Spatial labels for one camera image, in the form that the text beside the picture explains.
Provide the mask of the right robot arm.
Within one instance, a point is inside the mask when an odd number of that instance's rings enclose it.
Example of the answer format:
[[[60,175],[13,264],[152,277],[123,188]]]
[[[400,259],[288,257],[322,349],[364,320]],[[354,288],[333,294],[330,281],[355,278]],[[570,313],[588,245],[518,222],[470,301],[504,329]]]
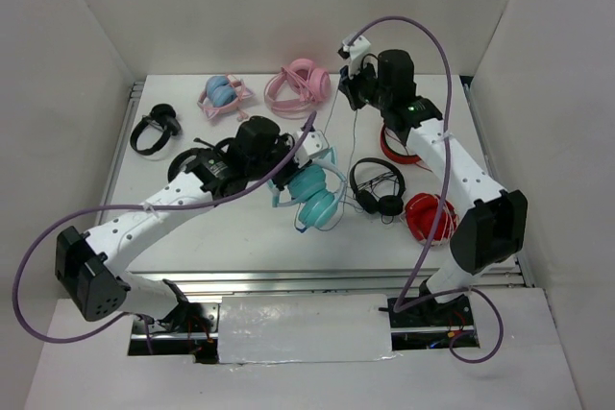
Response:
[[[404,50],[379,53],[369,62],[368,46],[345,45],[349,62],[340,71],[339,89],[354,110],[371,106],[441,181],[436,204],[455,208],[459,222],[450,240],[450,256],[419,287],[415,300],[400,298],[395,313],[414,310],[429,325],[439,325],[491,266],[518,253],[524,244],[528,200],[491,178],[449,131],[449,113],[420,96],[414,63]]]

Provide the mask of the teal cat ear headphones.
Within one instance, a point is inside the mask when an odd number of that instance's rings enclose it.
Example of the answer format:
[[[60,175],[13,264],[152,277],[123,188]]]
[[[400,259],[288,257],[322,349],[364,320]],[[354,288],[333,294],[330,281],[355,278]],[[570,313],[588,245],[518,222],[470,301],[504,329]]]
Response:
[[[339,179],[339,186],[334,192],[327,188],[326,172],[335,174]],[[280,201],[281,190],[272,181],[266,185],[272,193],[273,207],[301,206],[297,216],[301,226],[294,227],[304,233],[310,228],[324,231],[324,226],[336,213],[345,196],[347,183],[346,176],[337,166],[336,149],[328,148],[325,154],[317,157],[285,187],[291,197],[289,201]]]

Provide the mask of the red white headphones under arm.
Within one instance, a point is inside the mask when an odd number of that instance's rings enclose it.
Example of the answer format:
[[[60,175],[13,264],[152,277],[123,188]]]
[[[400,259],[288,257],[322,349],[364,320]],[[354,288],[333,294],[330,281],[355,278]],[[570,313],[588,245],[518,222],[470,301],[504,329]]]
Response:
[[[406,225],[411,235],[421,245],[427,243],[431,227],[435,221],[439,199],[440,197],[435,194],[419,193],[406,203]],[[455,208],[446,201],[430,245],[435,247],[448,244],[457,230],[459,222]]]

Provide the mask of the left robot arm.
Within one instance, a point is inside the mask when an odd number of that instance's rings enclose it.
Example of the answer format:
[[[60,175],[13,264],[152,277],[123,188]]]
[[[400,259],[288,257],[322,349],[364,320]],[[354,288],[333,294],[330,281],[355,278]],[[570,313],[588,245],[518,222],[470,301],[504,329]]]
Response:
[[[192,218],[227,203],[249,184],[264,183],[291,163],[300,133],[281,133],[254,116],[235,136],[204,143],[159,192],[135,208],[84,232],[57,238],[57,278],[88,322],[114,312],[142,315],[175,332],[200,312],[178,285],[129,272],[136,258]]]

